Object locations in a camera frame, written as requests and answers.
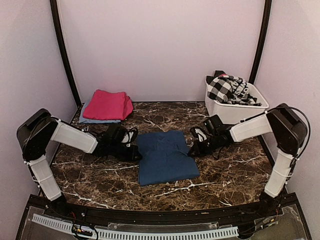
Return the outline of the dark blue garment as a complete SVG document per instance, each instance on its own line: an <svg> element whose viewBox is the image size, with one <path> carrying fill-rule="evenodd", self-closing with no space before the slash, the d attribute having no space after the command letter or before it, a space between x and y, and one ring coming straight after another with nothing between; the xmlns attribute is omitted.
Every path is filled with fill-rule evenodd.
<svg viewBox="0 0 320 240"><path fill-rule="evenodd" d="M138 182L141 186L164 184L200 176L195 160L188 156L184 133L180 130L150 132L137 137Z"/></svg>

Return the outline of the pink trousers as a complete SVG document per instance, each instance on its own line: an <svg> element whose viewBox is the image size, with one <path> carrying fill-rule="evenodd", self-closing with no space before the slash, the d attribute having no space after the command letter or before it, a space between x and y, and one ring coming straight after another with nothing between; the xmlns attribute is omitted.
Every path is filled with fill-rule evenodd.
<svg viewBox="0 0 320 240"><path fill-rule="evenodd" d="M91 120L125 120L134 110L131 98L125 92L107 92L97 89L87 107L83 117Z"/></svg>

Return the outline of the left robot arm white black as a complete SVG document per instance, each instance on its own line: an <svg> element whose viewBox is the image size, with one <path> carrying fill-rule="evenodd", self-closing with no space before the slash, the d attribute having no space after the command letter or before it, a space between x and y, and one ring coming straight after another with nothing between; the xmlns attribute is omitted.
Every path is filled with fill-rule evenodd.
<svg viewBox="0 0 320 240"><path fill-rule="evenodd" d="M32 180L51 202L51 210L58 217L67 218L71 208L64 202L66 198L52 172L47 150L65 145L96 157L112 156L122 162L137 162L142 159L134 143L138 133L136 127L127 129L119 123L110 124L102 132L85 131L41 108L17 128L16 138L23 162Z"/></svg>

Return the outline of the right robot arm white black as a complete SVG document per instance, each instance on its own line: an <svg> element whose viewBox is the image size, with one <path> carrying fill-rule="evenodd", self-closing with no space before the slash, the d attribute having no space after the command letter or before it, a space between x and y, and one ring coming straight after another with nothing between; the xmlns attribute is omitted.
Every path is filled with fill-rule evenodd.
<svg viewBox="0 0 320 240"><path fill-rule="evenodd" d="M207 118L203 124L206 129L190 129L195 138L188 152L190 157L210 155L234 143L273 134L277 147L276 160L255 205L255 213L266 217L280 203L283 189L310 141L311 124L307 116L301 110L282 103L236 124L225 124L218 115Z"/></svg>

